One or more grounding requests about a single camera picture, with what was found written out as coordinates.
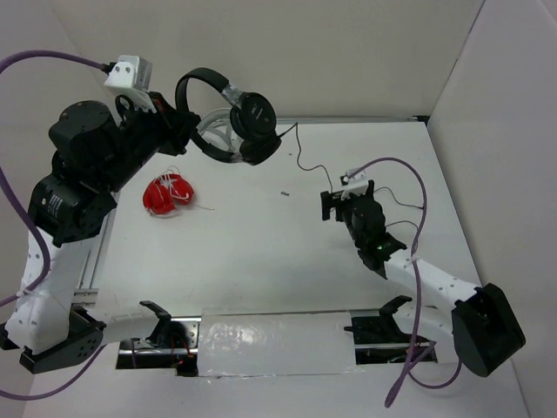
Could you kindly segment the black headphones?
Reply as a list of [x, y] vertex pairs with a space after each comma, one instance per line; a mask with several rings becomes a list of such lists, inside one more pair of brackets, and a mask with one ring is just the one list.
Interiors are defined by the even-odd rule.
[[[267, 98], [257, 92], [241, 91], [221, 73], [198, 67], [183, 75], [175, 89], [178, 111], [188, 112], [188, 82], [192, 79], [208, 84], [231, 106], [228, 111], [214, 111], [201, 118], [190, 133], [190, 140], [213, 160], [233, 164], [243, 162], [259, 165], [280, 147], [282, 139], [276, 132], [277, 116]], [[217, 148], [203, 138], [203, 134], [222, 120], [239, 139], [239, 146], [227, 151]]]

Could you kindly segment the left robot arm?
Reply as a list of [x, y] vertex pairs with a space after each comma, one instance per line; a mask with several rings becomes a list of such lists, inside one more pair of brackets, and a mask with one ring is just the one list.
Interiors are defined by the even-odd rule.
[[41, 374], [74, 367], [107, 344], [143, 339], [162, 347], [171, 339], [171, 315], [143, 300], [132, 307], [94, 310], [72, 304], [79, 274], [116, 208], [116, 194], [157, 153], [185, 153], [199, 116], [148, 96], [143, 111], [124, 96], [116, 110], [95, 100], [64, 109], [50, 128], [56, 150], [51, 172], [34, 187], [23, 216], [30, 242], [22, 289], [1, 346], [19, 349], [20, 362]]

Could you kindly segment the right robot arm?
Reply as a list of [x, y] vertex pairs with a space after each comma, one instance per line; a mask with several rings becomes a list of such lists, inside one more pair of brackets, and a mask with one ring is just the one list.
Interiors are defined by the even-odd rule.
[[345, 224], [363, 264], [406, 290], [379, 311], [384, 338], [401, 340], [417, 320], [418, 335], [434, 342], [440, 362], [460, 362], [480, 377], [525, 346], [526, 336], [499, 287], [461, 280], [413, 256], [387, 231], [371, 180], [348, 180], [337, 192], [322, 192], [320, 201], [322, 218]]

